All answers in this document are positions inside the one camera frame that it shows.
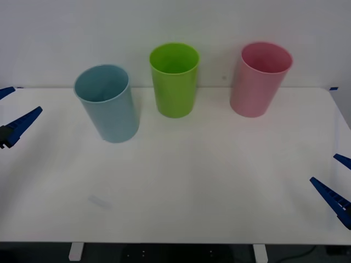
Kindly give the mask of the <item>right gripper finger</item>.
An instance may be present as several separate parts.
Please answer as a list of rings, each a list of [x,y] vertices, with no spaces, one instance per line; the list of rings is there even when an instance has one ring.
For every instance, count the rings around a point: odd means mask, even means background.
[[[351,170],[351,159],[348,157],[345,157],[343,155],[340,154],[335,154],[333,156],[333,158],[335,160],[337,160],[338,162],[340,162],[341,164],[343,164],[345,167],[347,167],[349,170]]]
[[[310,182],[326,201],[326,203],[331,207],[331,209],[336,213],[340,222],[348,230],[350,230],[350,201],[331,190],[315,177],[310,178]]]

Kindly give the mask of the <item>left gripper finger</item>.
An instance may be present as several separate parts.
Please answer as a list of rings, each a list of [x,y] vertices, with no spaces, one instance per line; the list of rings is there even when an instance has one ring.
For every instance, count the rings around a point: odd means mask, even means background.
[[[42,108],[36,107],[20,118],[1,126],[1,149],[13,147],[23,135],[23,133],[33,124],[42,113]]]
[[[1,88],[0,89],[0,100],[4,99],[6,96],[9,94],[15,92],[14,87],[6,87],[6,88]]]

